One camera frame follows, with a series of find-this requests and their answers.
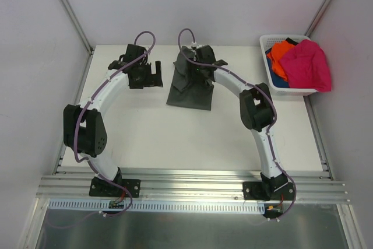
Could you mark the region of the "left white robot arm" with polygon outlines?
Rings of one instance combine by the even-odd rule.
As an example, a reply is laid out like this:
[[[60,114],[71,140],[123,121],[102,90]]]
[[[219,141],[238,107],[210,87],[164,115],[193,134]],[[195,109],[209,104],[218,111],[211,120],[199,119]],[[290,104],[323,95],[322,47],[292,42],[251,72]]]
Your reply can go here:
[[[109,64],[99,87],[78,105],[64,108],[64,144],[71,148],[75,160],[88,162],[95,173],[95,183],[102,184],[108,195],[122,190],[120,168],[105,153],[108,136],[104,115],[117,96],[125,89],[163,87],[161,62],[156,61],[156,71],[148,61],[148,48],[128,44],[125,54]]]

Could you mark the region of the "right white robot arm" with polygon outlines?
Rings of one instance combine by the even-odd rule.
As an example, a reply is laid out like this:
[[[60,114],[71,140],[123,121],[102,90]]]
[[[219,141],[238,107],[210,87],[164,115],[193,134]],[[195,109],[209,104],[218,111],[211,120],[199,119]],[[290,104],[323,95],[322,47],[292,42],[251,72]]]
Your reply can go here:
[[[244,81],[226,68],[225,61],[215,59],[213,49],[209,45],[194,45],[191,50],[194,53],[193,58],[186,60],[192,76],[218,83],[239,99],[241,121],[254,137],[261,163],[261,182],[251,184],[249,195],[263,201],[281,197],[290,178],[277,157],[273,137],[277,112],[267,84],[252,85]]]

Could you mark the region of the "grey t shirt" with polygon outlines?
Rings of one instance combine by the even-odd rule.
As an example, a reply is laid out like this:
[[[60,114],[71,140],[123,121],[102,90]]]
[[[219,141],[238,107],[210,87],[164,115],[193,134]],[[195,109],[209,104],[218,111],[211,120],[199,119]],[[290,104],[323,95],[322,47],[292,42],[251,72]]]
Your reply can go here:
[[[198,65],[189,62],[194,59],[195,52],[183,46],[174,62],[173,79],[166,104],[210,111],[214,86],[199,72]]]

